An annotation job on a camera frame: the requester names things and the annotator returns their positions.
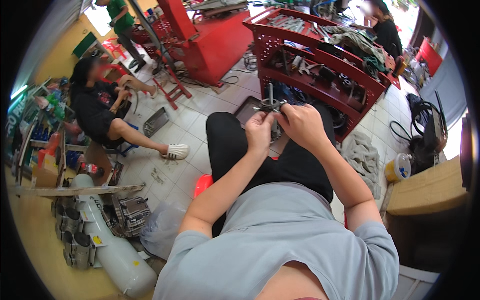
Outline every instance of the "window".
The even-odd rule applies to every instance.
[[[101,36],[105,36],[112,28],[109,23],[112,21],[108,15],[107,8],[105,6],[96,6],[87,8],[85,15],[87,16],[93,27],[100,33]]]

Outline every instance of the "gray t-shirt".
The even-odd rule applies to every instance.
[[[241,195],[218,237],[179,234],[153,299],[255,299],[289,261],[306,264],[330,300],[390,299],[398,282],[398,253],[383,224],[351,232],[324,197],[275,182]]]

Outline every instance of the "green shirt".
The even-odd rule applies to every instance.
[[[110,3],[107,5],[107,11],[110,15],[110,18],[115,18],[121,13],[121,8],[126,6],[125,1],[123,0],[110,0]],[[113,26],[113,30],[116,34],[122,33],[125,29],[133,25],[133,18],[129,12],[127,12],[123,17],[119,18]]]

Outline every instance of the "red metal column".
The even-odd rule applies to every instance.
[[[187,40],[197,33],[190,21],[182,1],[180,0],[156,0],[167,18],[173,32],[179,40]]]

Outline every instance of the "plaid backpack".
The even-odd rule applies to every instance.
[[[118,199],[112,196],[113,205],[103,205],[102,216],[108,228],[119,238],[132,238],[140,235],[146,217],[151,215],[147,199],[142,197]]]

